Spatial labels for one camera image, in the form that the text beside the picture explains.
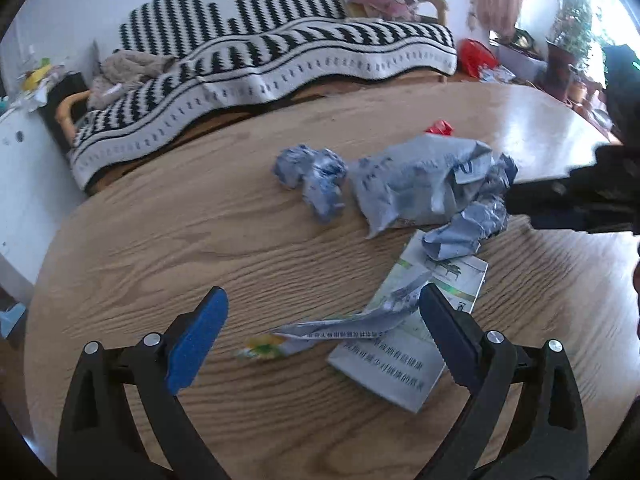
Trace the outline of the flat green white carton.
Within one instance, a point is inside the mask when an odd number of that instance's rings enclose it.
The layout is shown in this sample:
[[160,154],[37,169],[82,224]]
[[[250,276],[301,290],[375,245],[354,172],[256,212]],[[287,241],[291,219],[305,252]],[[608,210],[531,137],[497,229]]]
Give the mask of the flat green white carton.
[[[416,230],[366,309],[381,307],[388,294],[425,273],[458,311],[470,313],[484,285],[488,263],[475,256],[434,262],[422,247],[424,232]],[[387,401],[409,412],[420,411],[445,369],[418,311],[374,339],[345,340],[328,363]]]

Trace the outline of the large grey crumpled bag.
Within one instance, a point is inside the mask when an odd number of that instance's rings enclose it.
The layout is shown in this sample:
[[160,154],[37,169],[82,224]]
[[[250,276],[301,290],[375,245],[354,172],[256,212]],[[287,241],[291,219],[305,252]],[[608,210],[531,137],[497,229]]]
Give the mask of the large grey crumpled bag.
[[517,174],[510,156],[483,142],[433,133],[360,158],[348,170],[368,237],[430,226],[421,245],[437,262],[474,255],[506,229],[504,194]]

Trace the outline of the potted plant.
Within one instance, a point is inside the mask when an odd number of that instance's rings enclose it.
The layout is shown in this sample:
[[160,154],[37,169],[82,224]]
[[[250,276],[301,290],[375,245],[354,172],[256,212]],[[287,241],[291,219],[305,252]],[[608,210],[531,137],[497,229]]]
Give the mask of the potted plant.
[[591,0],[562,0],[547,38],[544,91],[565,101],[570,84],[589,66],[592,47]]

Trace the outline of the torn yellow white wrapper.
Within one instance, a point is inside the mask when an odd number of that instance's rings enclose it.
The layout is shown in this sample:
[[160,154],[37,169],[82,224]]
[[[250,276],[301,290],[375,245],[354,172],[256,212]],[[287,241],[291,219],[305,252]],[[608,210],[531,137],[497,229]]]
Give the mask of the torn yellow white wrapper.
[[431,271],[416,274],[386,294],[377,307],[347,318],[286,324],[250,337],[238,356],[252,361],[270,361],[306,351],[321,341],[381,337],[418,310],[420,291],[431,277]]

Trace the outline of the red bottle label wrapper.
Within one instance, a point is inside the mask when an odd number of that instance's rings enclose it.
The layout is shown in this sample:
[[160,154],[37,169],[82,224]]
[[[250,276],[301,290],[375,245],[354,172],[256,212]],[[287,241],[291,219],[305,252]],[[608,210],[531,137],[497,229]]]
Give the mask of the red bottle label wrapper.
[[446,120],[439,119],[426,128],[424,132],[438,134],[439,136],[451,136],[454,133],[454,128]]

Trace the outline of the red plastic bag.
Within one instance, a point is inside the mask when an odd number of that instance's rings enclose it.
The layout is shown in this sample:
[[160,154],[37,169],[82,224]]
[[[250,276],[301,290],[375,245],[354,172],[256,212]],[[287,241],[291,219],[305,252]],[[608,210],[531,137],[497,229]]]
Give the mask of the red plastic bag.
[[499,66],[495,55],[477,40],[465,38],[457,43],[458,70],[480,79],[482,70],[494,70]]

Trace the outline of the white cabinet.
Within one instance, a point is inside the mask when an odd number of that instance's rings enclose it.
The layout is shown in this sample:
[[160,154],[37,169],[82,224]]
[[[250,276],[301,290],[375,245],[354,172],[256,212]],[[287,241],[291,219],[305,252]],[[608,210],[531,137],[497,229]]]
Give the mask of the white cabinet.
[[1,116],[1,288],[30,304],[44,257],[86,196],[36,112]]

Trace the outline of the crumpled blue paper ball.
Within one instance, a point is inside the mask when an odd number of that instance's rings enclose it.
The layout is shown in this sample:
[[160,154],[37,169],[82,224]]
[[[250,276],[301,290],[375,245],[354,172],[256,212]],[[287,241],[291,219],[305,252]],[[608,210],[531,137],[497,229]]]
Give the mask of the crumpled blue paper ball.
[[286,148],[278,155],[272,172],[286,188],[302,189],[304,202],[320,222],[329,223],[342,214],[347,166],[334,151],[314,150],[305,144]]

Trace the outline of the beige knitted cloth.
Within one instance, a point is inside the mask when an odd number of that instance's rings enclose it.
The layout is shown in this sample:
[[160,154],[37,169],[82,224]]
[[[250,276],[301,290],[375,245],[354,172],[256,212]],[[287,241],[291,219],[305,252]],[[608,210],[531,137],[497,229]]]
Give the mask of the beige knitted cloth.
[[88,97],[89,110],[104,110],[147,81],[168,72],[177,59],[133,50],[118,50],[100,64]]

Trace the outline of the black white striped sofa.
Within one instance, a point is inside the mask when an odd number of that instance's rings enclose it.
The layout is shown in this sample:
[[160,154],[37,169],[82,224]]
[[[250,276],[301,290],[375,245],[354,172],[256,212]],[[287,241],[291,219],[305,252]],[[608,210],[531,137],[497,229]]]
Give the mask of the black white striped sofa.
[[329,76],[381,81],[457,68],[437,23],[352,18],[345,0],[151,0],[96,40],[174,64],[81,119],[68,161],[81,188],[105,168],[149,156],[215,110],[264,105]]

